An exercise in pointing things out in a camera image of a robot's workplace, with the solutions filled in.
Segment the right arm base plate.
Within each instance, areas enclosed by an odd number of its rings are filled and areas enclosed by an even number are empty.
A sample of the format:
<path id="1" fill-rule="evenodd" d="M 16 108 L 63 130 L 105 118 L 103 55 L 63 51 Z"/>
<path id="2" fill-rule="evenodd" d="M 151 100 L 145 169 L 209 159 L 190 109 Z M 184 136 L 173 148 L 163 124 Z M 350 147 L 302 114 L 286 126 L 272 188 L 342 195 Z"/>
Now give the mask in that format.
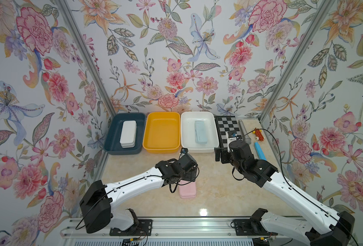
<path id="1" fill-rule="evenodd" d="M 266 231 L 259 222 L 251 219 L 234 219 L 230 227 L 235 230 L 237 236 L 271 237 L 278 235 L 278 233 Z"/>

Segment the white pencil case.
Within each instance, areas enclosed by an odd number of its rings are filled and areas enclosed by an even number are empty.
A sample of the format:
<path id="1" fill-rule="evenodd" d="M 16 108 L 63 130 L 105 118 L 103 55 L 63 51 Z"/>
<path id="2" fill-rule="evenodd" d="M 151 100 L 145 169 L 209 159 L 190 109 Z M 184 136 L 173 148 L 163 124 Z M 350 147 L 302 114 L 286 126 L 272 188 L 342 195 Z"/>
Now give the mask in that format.
<path id="1" fill-rule="evenodd" d="M 121 131 L 120 144 L 135 143 L 136 129 L 136 121 L 124 121 Z"/>
<path id="2" fill-rule="evenodd" d="M 121 147 L 123 149 L 133 148 L 133 147 L 135 147 L 135 143 L 121 144 Z"/>

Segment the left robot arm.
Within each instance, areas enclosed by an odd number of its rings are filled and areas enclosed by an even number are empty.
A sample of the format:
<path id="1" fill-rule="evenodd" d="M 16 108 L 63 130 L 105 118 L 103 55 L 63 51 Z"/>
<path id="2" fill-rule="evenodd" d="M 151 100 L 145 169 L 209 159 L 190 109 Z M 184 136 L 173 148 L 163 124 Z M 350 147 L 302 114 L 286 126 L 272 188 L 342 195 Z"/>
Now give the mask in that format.
<path id="1" fill-rule="evenodd" d="M 78 224 L 76 229 L 84 228 L 88 234 L 105 227 L 122 232 L 134 230 L 139 220 L 132 209 L 120 209 L 121 204 L 145 192 L 178 185 L 182 180 L 193 182 L 197 176 L 197 161 L 187 153 L 179 159 L 160 161 L 148 171 L 123 181 L 108 184 L 95 181 L 79 203 L 84 225 Z"/>

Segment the light blue pencil case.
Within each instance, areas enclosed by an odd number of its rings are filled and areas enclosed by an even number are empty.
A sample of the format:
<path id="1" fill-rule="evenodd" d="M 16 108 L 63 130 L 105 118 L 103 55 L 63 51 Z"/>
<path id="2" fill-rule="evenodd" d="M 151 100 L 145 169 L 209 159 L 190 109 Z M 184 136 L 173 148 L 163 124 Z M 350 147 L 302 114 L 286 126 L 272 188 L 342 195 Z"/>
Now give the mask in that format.
<path id="1" fill-rule="evenodd" d="M 195 141 L 208 141 L 206 134 L 205 122 L 202 120 L 195 121 Z"/>
<path id="2" fill-rule="evenodd" d="M 196 141 L 197 144 L 199 145 L 205 145 L 207 144 L 208 142 L 207 141 Z"/>

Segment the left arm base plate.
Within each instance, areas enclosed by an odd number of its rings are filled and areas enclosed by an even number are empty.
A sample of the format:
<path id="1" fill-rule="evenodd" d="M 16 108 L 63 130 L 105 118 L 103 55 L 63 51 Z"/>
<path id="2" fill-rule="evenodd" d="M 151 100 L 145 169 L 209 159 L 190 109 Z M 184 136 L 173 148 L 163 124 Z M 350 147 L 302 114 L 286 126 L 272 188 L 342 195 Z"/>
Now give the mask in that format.
<path id="1" fill-rule="evenodd" d="M 110 236 L 151 236 L 152 228 L 152 219 L 138 219 L 138 223 L 134 223 L 124 231 L 118 228 L 111 228 Z"/>

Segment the pink pencil case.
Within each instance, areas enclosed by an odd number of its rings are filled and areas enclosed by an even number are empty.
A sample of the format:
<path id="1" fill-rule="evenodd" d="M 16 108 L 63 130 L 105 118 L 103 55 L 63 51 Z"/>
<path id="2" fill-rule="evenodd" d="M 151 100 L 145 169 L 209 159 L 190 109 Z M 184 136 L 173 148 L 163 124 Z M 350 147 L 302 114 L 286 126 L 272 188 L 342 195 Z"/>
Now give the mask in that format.
<path id="1" fill-rule="evenodd" d="M 181 180 L 179 182 L 179 196 L 183 199 L 193 199 L 196 197 L 196 182 Z"/>

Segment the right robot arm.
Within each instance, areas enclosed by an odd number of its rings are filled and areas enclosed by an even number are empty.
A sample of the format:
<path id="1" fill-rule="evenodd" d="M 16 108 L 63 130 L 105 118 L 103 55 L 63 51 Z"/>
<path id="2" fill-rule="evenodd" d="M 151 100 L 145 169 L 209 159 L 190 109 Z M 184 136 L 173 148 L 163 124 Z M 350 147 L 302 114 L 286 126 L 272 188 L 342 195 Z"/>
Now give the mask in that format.
<path id="1" fill-rule="evenodd" d="M 258 209 L 251 218 L 266 231 L 307 246 L 346 246 L 353 239 L 355 219 L 350 213 L 338 212 L 312 198 L 274 165 L 256 159 L 243 140 L 232 141 L 227 148 L 215 148 L 215 160 L 231 164 L 245 179 L 276 195 L 303 217 L 303 220 L 291 219 Z"/>

